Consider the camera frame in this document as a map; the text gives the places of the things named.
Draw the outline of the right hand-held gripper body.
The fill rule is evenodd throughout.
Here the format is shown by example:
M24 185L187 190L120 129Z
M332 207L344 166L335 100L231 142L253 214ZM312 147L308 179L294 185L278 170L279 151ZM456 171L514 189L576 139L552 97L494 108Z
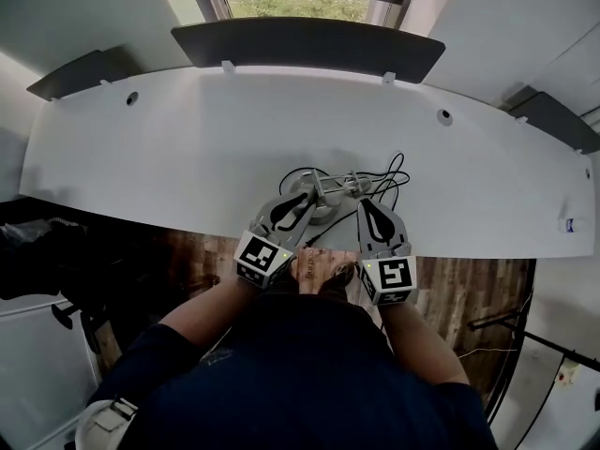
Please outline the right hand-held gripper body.
M417 288L416 257L411 245L383 250L359 263L360 280L374 306L403 303Z

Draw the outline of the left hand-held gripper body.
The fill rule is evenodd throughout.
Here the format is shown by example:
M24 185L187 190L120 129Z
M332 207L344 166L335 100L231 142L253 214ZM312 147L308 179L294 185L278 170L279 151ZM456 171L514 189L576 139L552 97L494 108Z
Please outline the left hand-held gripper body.
M293 230L253 220L234 253L236 275L264 290L288 270L294 256Z

